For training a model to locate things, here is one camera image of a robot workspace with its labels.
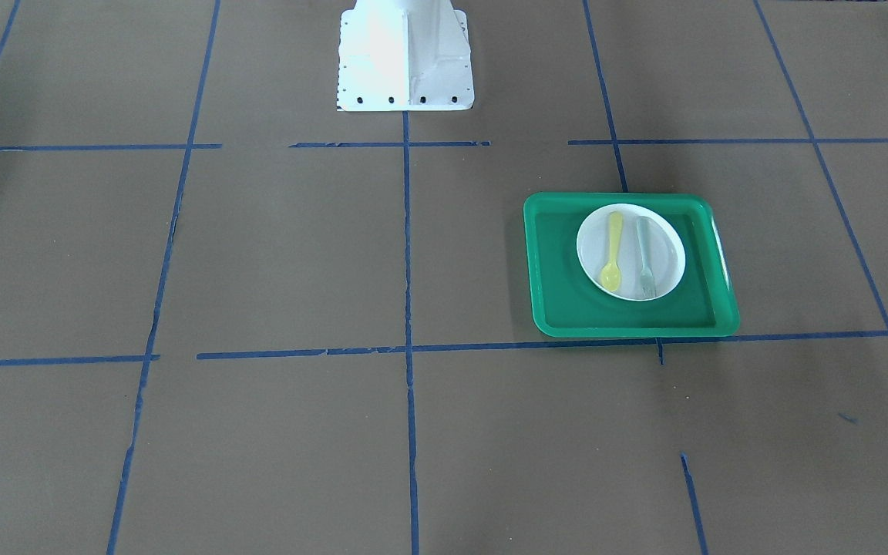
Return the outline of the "yellow plastic spoon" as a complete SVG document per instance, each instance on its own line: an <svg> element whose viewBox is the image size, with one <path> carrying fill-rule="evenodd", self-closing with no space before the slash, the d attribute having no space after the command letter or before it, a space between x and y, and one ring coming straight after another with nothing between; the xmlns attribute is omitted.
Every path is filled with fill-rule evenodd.
<svg viewBox="0 0 888 555"><path fill-rule="evenodd" d="M599 282L605 291L613 294L619 291L621 286L621 269L619 267L619 253L621 249L621 235L624 231L624 215L619 211L610 212L607 215L607 243L606 263L599 274Z"/></svg>

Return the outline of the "green plastic tray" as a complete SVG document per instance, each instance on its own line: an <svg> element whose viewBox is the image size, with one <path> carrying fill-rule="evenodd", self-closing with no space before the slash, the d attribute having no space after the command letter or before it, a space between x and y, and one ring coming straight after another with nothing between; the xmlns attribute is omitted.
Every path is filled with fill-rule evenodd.
<svg viewBox="0 0 888 555"><path fill-rule="evenodd" d="M577 232L597 208L635 204L662 215L686 250L680 284L658 300L604 294L583 274ZM533 322L555 338L725 337L740 311L711 205L695 194L540 192L523 205Z"/></svg>

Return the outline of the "white round plate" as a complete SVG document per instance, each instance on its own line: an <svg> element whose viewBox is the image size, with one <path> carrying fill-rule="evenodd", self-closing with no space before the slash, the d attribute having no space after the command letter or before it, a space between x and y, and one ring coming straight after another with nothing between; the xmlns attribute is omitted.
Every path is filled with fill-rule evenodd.
<svg viewBox="0 0 888 555"><path fill-rule="evenodd" d="M606 263L607 215L619 211L624 215L624 231L621 235L619 267L621 286L610 294L601 287L599 274ZM599 291L620 300L649 302L644 300L639 285L639 249L637 243L637 219L647 217L651 224L651 267L656 281L658 300L669 295L684 277L686 250L675 228L665 218L641 205L615 203L597 208L582 221L577 232L577 259L583 274Z"/></svg>

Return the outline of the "grey plastic fork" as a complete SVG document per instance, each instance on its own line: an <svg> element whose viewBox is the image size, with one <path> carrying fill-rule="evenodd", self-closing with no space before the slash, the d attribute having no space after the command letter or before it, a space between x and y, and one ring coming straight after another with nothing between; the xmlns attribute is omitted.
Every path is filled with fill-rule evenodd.
<svg viewBox="0 0 888 555"><path fill-rule="evenodd" d="M637 219L637 243L639 259L641 259L639 285L642 294L644 294L644 300L651 300L657 296L656 281L651 267L651 229L649 229L649 224L651 222L647 217Z"/></svg>

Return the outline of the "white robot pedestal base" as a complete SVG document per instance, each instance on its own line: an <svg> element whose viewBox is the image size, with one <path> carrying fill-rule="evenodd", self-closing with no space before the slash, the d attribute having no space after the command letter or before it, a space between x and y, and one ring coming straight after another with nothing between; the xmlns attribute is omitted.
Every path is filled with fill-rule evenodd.
<svg viewBox="0 0 888 555"><path fill-rule="evenodd" d="M336 109L468 110L469 22L451 1L357 1L339 20Z"/></svg>

